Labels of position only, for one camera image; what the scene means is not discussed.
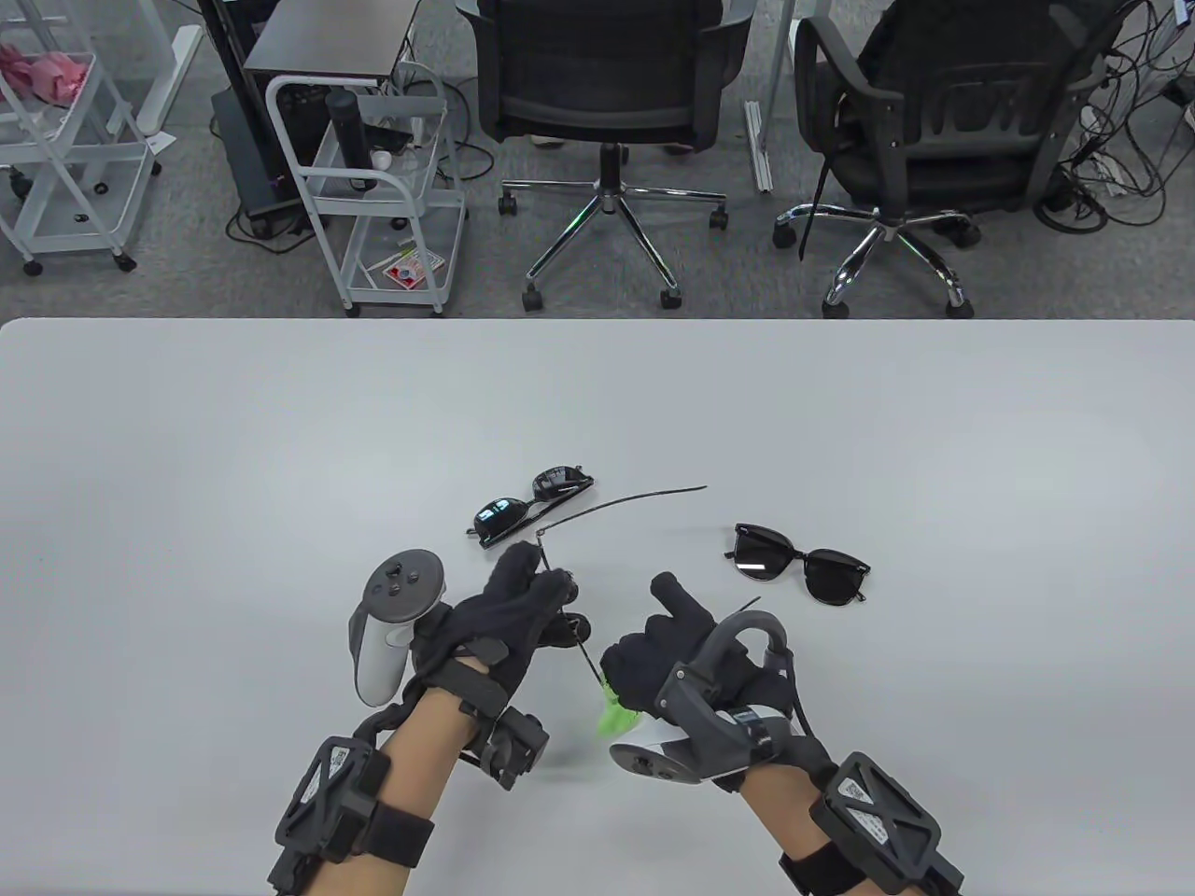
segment forearm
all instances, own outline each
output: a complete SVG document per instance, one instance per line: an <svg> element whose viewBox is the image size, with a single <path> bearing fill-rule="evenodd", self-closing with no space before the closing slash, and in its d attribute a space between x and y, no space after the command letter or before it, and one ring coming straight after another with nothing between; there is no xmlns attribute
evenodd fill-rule
<svg viewBox="0 0 1195 896"><path fill-rule="evenodd" d="M799 768L758 766L747 773L740 793L790 859L803 859L829 842L829 837L809 817L809 806L817 799L820 791ZM848 890L847 895L883 896L883 890L871 880L864 880ZM919 890L911 888L901 896L921 895Z"/></svg>
<svg viewBox="0 0 1195 896"><path fill-rule="evenodd" d="M484 670L476 661L467 661ZM460 711L460 698L428 691L381 750L391 767L378 799L404 812L430 818L440 803L456 756L474 732ZM341 864L324 863L307 896L400 896L411 870L375 855L354 855Z"/></svg>

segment white metal cart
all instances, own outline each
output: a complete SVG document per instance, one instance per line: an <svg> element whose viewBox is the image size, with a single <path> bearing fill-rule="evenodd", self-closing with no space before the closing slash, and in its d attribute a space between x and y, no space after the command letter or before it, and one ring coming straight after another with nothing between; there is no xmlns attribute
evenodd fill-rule
<svg viewBox="0 0 1195 896"><path fill-rule="evenodd" d="M429 307L434 314L442 314L452 291L468 215L443 82L418 62L402 61L396 72L397 79L417 75L429 81L435 96L382 96L373 79L317 75L280 75L270 81L265 92L265 105L283 155L327 260L344 313L350 318L361 314L362 305ZM418 131L421 145L415 146L412 141L393 157L386 171L348 168L336 130L329 124L314 161L301 165L278 111L278 91L288 85L351 90L357 93L361 117L367 124L386 123L407 133ZM445 159L447 171L440 168ZM437 177L448 186L439 186ZM378 183L368 192L358 192L350 186L350 179ZM329 243L321 216L353 219L353 233L342 256L337 256ZM413 241L417 258L427 272L425 280L412 289L388 278L384 264L393 259L400 244L407 240ZM431 264L431 253L445 262L439 269Z"/></svg>
<svg viewBox="0 0 1195 896"><path fill-rule="evenodd" d="M43 51L56 50L51 27L72 31L82 48L68 54L87 66L87 75L69 108L22 98L0 78L0 166L19 172L14 191L22 201L16 223L0 231L25 259L31 277L42 272L37 256L104 250L122 271L136 268L125 245L140 213L149 177L161 166L140 131L129 103L96 54L91 37L74 25L72 0L60 0L66 17L42 17L32 0L16 0L20 18L0 22L0 32L27 29ZM105 118L97 98L106 93ZM17 184L24 184L16 190Z"/></svg>

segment hand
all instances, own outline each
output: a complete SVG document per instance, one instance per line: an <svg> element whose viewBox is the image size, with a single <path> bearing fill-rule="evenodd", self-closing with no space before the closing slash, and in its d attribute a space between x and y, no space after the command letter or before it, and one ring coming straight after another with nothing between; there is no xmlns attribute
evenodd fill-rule
<svg viewBox="0 0 1195 896"><path fill-rule="evenodd" d="M588 626L578 622L584 618L560 614L560 608L577 597L572 576L564 570L537 575L539 563L535 545L511 545L479 595L441 614L430 630L417 628L419 643L412 651L416 675L439 669L458 648L467 650L470 642L490 638L500 642L507 655L488 663L489 674L509 698L527 675L538 646L571 646L578 638L583 640Z"/></svg>
<svg viewBox="0 0 1195 896"><path fill-rule="evenodd" d="M601 668L623 706L658 718L662 713L656 708L656 696L673 667L697 656L715 622L710 612L670 572L651 579L651 596L669 615L649 616L642 634L624 636L602 653ZM758 667L742 644L723 658L717 685L715 710L755 704L786 712L792 702L791 687L784 676Z"/></svg>

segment pink item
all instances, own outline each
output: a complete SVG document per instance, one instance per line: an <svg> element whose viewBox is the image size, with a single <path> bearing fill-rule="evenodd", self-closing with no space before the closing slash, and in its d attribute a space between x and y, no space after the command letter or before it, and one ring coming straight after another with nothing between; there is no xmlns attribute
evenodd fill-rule
<svg viewBox="0 0 1195 896"><path fill-rule="evenodd" d="M87 80L87 66L56 50L30 61L16 47L4 44L0 74L22 98L32 94L50 105L69 106Z"/></svg>

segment gray carpet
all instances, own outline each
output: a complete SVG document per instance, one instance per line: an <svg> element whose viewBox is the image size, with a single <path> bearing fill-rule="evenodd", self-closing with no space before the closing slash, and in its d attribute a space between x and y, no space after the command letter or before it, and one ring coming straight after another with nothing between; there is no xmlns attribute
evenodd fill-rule
<svg viewBox="0 0 1195 896"><path fill-rule="evenodd" d="M140 48L130 0L87 2L100 35L102 54L112 61L130 94L145 90L148 62ZM171 31L194 20L161 0ZM878 0L839 0L834 18L858 48L878 17ZM777 0L760 0L743 73L723 97L718 145L693 158L674 159L650 147L636 148L626 178L658 186L694 186L730 196L730 229L710 232L705 213L685 207L644 207L642 220L685 288L681 312L663 312L655 271L618 222L596 221L566 258L543 281L547 315L554 317L814 317L838 263L860 234L819 222L803 264L795 251L771 245L774 214L813 194L819 158L799 141L793 119L791 78L778 103L772 141L776 192L754 190L742 102L761 97L779 14ZM419 59L448 80L472 75L471 31L452 0L423 0L417 23ZM39 315L163 317L338 317L339 303L314 243L275 258L223 237L237 204L222 149L208 133L209 97L226 85L219 60L204 42L167 123L178 142L161 161L165 172L151 186L143 223L130 253L140 266L121 274L103 254L45 258L45 274L30 280L18 256L0 246L0 323ZM472 96L473 82L465 86ZM1178 110L1157 103L1139 115L1145 147L1160 149ZM559 151L526 141L495 146L495 171L470 184L472 215L462 266L449 315L519 317L522 274L574 209L559 200L527 197L516 219L500 219L495 205L502 177L586 179L595 176L593 146ZM1176 148L1193 141L1183 130ZM466 154L468 171L482 160ZM833 182L827 200L844 198ZM1114 205L1147 215L1135 201ZM0 190L0 214L14 207ZM933 238L958 270L980 317L991 318L1189 318L1195 317L1195 160L1175 174L1165 217L1147 228L1110 226L1092 237L1046 229L1030 214L995 214L981 220L983 241L962 252ZM345 234L339 233L339 239ZM944 295L933 275L907 253L883 246L848 296L854 317L938 317ZM367 308L366 317L427 312Z"/></svg>

